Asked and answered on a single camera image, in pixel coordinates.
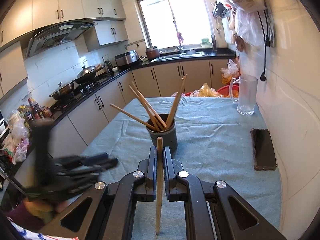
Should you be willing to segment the left hand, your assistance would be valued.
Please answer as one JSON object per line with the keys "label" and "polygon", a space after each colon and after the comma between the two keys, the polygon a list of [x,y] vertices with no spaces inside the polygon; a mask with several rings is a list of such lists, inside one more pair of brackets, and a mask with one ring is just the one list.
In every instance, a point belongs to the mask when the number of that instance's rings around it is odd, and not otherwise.
{"label": "left hand", "polygon": [[44,219],[44,214],[61,213],[68,206],[68,201],[50,204],[44,200],[29,201],[28,198],[24,198],[23,204],[26,210],[33,216]]}

